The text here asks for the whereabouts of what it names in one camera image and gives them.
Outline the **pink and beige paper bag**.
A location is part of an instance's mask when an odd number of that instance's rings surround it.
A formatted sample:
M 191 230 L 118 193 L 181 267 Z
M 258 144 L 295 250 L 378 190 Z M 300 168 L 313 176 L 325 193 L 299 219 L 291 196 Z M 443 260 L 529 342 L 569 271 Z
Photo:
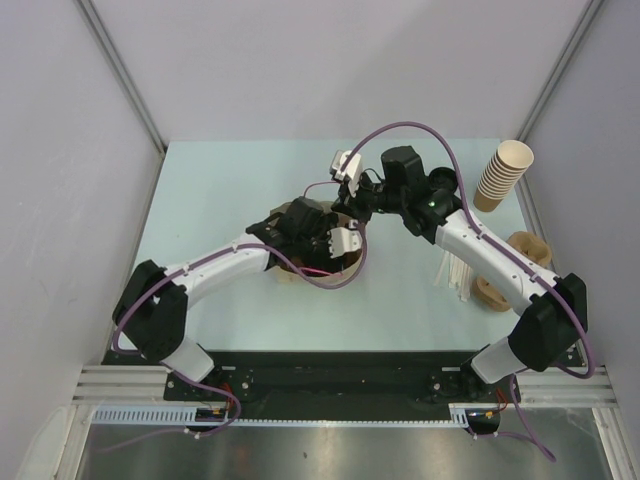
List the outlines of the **pink and beige paper bag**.
M 324 286 L 341 285 L 350 283 L 361 272 L 364 267 L 367 250 L 348 252 L 337 258 L 330 258 L 328 255 L 315 256 L 309 259 L 293 257 L 293 263 L 299 267 L 307 276 L 313 278 Z M 287 265 L 278 261 L 270 269 L 272 276 L 278 283 L 296 284 L 303 283 L 304 280 L 294 273 Z

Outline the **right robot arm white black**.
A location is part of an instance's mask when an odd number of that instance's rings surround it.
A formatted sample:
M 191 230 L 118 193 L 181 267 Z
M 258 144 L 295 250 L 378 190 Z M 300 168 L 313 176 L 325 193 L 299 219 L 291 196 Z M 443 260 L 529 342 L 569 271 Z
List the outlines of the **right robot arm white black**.
M 414 236 L 459 258 L 496 288 L 518 314 L 512 332 L 476 353 L 461 376 L 473 401 L 493 394 L 498 381 L 525 368 L 543 372 L 587 330 L 587 289 L 575 274 L 564 277 L 536 264 L 467 214 L 456 191 L 454 170 L 426 173 L 410 146 L 381 156 L 384 177 L 372 181 L 361 157 L 336 153 L 329 172 L 340 183 L 332 208 L 366 223 L 375 213 L 396 214 Z

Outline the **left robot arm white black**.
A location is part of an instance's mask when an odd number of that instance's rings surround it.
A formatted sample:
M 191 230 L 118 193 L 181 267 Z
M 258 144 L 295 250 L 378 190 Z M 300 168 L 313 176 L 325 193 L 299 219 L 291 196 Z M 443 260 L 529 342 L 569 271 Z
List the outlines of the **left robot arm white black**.
M 214 397 L 221 376 L 212 357 L 186 333 L 189 309 L 216 289 L 275 266 L 287 266 L 295 273 L 303 267 L 331 271 L 330 231 L 338 225 L 336 213 L 298 197 L 283 211 L 273 212 L 228 245 L 198 259 L 174 267 L 152 260 L 140 263 L 113 312 L 113 348 L 123 351 L 124 336 L 134 345 L 131 355 L 182 375 L 197 398 Z

